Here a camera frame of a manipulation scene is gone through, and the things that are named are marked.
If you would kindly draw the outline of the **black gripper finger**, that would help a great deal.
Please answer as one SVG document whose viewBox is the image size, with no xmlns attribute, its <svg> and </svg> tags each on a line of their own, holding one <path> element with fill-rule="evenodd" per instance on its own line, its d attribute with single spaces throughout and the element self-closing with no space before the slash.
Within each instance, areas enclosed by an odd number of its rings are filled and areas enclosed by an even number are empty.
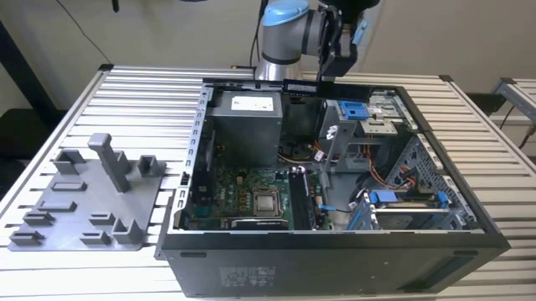
<svg viewBox="0 0 536 301">
<path fill-rule="evenodd" d="M 332 47 L 325 46 L 321 49 L 320 53 L 320 59 L 319 59 L 319 72 L 317 72 L 317 84 L 320 87 L 320 94 L 323 96 L 328 95 L 329 87 L 333 85 L 335 82 L 335 77 L 333 76 L 327 76 L 324 74 L 324 64 L 329 62 L 331 58 L 331 53 L 332 53 Z"/>
</svg>

